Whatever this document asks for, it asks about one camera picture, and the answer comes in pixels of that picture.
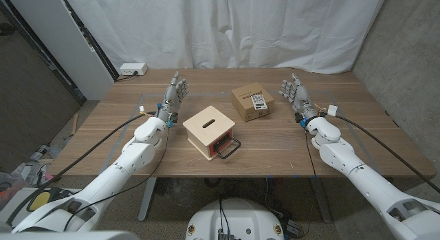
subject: barcode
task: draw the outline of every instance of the barcode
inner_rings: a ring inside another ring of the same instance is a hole
[[[250,96],[255,109],[267,109],[264,97],[261,94]]]

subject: cardboard box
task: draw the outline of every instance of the cardboard box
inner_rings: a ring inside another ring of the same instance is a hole
[[[231,92],[231,103],[245,122],[265,116],[274,110],[274,98],[258,83],[236,88]],[[251,96],[255,95],[262,95],[264,97],[267,105],[266,109],[256,109],[254,107]]]

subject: wooden box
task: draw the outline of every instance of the wooden box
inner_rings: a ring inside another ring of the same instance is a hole
[[[200,111],[195,116],[184,122],[184,127],[188,132],[188,141],[199,150],[208,160],[212,160],[218,154],[214,145],[227,140],[220,147],[219,151],[228,147],[232,140],[232,127],[235,122],[222,114],[213,106]]]

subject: box lid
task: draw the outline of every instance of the box lid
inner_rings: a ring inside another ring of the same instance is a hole
[[[213,106],[209,106],[195,116],[187,119],[183,125],[199,139],[203,145],[208,146],[227,130],[231,129],[235,125],[235,122]]]

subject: table leg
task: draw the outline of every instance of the table leg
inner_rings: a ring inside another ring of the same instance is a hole
[[[153,193],[154,187],[156,185],[156,177],[148,178],[146,181],[144,196],[142,198],[142,202],[140,204],[139,215],[137,216],[137,220],[145,221],[146,216],[148,215],[150,204],[153,201]]]
[[[319,211],[321,212],[322,220],[325,223],[331,223],[331,215],[329,205],[327,203],[327,198],[325,197],[324,188],[322,187],[322,182],[319,178],[310,179],[311,187],[313,188],[313,193],[315,194],[316,202],[318,202]]]

